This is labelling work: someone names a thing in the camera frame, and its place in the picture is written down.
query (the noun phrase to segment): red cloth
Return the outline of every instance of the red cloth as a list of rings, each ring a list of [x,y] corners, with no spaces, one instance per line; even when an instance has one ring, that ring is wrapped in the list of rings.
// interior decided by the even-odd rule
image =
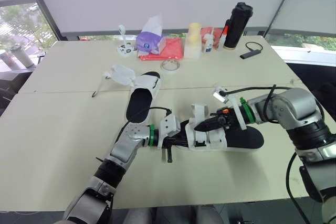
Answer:
[[[180,60],[183,57],[180,38],[166,39],[166,46],[159,55],[148,54],[139,57],[140,60]]]

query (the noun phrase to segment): metal rod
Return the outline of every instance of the metal rod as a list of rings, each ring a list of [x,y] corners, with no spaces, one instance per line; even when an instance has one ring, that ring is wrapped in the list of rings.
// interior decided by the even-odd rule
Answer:
[[[286,2],[286,0],[282,0],[282,1],[281,1],[280,5],[279,5],[279,7],[278,7],[278,9],[277,9],[277,11],[275,12],[275,14],[274,14],[274,16],[273,16],[273,18],[272,18],[271,23],[269,24],[268,28],[267,28],[266,31],[264,32],[263,37],[265,37],[265,36],[267,35],[267,33],[270,31],[270,29],[271,29],[271,27],[272,27],[274,21],[275,21],[276,18],[278,17],[278,15],[279,15],[279,13],[280,13],[282,7],[284,6],[284,3],[285,3],[285,2]]]
[[[37,2],[38,6],[40,7],[40,10],[41,10],[42,14],[46,18],[46,21],[48,22],[51,29],[53,30],[56,38],[58,40],[68,40],[67,37],[62,36],[62,34],[61,34],[60,30],[58,29],[58,27],[56,25],[56,22],[52,18],[52,15],[51,15],[46,3],[44,2],[44,0],[35,0],[35,1]]]

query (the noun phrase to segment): wire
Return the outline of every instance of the wire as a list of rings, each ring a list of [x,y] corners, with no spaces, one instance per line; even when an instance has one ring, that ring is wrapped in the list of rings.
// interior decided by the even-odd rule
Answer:
[[[306,224],[310,224],[307,216],[302,211],[302,209],[299,206],[299,204],[297,203],[297,201],[294,199],[293,194],[292,194],[292,192],[290,191],[290,188],[289,188],[289,174],[290,174],[290,169],[292,167],[292,164],[293,164],[293,161],[294,161],[295,157],[296,157],[296,153],[294,152],[294,154],[292,155],[292,157],[291,157],[291,159],[290,159],[290,161],[288,163],[288,166],[287,166],[287,171],[286,171],[286,189],[287,189],[287,192],[288,192],[288,195],[289,195],[290,199],[292,200],[292,202],[295,205],[296,209],[299,211],[299,214],[303,218],[304,222]]]
[[[126,128],[126,126],[130,123],[130,121],[132,121],[132,119],[136,118],[138,115],[142,114],[143,112],[145,111],[148,111],[148,110],[153,110],[153,109],[158,109],[158,110],[165,110],[166,111],[166,116],[167,115],[170,115],[172,113],[172,111],[170,109],[167,109],[165,107],[150,107],[150,108],[146,108],[146,109],[143,109],[141,111],[139,111],[137,114],[133,115],[125,124],[124,126],[121,128],[121,130],[119,131],[119,134],[116,138],[116,141],[114,143],[116,143],[119,138],[120,138],[120,135],[121,133],[124,131],[124,129]]]
[[[266,98],[266,101],[265,101],[265,103],[264,103],[264,108],[263,108],[263,115],[264,115],[264,118],[266,119],[267,122],[270,122],[270,123],[279,123],[278,121],[269,119],[268,116],[267,116],[267,106],[268,106],[268,103],[269,103],[269,101],[270,101],[270,99],[271,99],[273,93],[274,93],[274,90],[275,90],[276,86],[277,86],[277,85],[274,84],[273,87],[271,88],[271,91],[268,93],[268,96],[267,96],[267,98]]]
[[[239,93],[239,92],[243,92],[243,91],[247,91],[247,90],[258,90],[258,89],[272,89],[273,87],[247,87],[247,88],[243,88],[243,89],[236,89],[236,90],[232,90],[232,91],[227,91],[227,92],[222,92],[220,95],[221,96],[226,96],[228,94],[235,94],[235,93]],[[291,89],[289,87],[275,87],[275,89]]]
[[[260,51],[262,51],[263,48],[264,48],[264,47],[262,46],[262,44],[259,44],[259,43],[257,43],[257,42],[254,42],[254,41],[246,42],[246,43],[245,43],[245,47],[247,47],[248,50],[250,50],[250,51],[254,51],[255,49],[250,48],[250,47],[247,45],[247,44],[249,44],[249,43],[257,44],[257,45],[260,47]]]

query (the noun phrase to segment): plastic bag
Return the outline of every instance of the plastic bag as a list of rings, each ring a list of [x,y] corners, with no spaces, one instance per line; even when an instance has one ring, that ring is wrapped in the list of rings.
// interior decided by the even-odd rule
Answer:
[[[165,47],[165,37],[162,36],[162,16],[150,17],[136,37],[139,56],[149,53],[158,55]]]
[[[180,38],[166,39],[166,47],[162,50],[159,55],[148,54],[141,55],[139,59],[141,60],[167,60],[176,59],[180,60],[183,57],[182,52],[182,42]]]

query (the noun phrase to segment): small spray bottle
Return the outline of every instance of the small spray bottle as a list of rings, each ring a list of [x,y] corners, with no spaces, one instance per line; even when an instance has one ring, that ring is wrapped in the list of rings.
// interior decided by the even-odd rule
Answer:
[[[212,46],[214,44],[214,27],[211,30],[211,34],[204,35],[205,46],[204,52],[211,52]]]

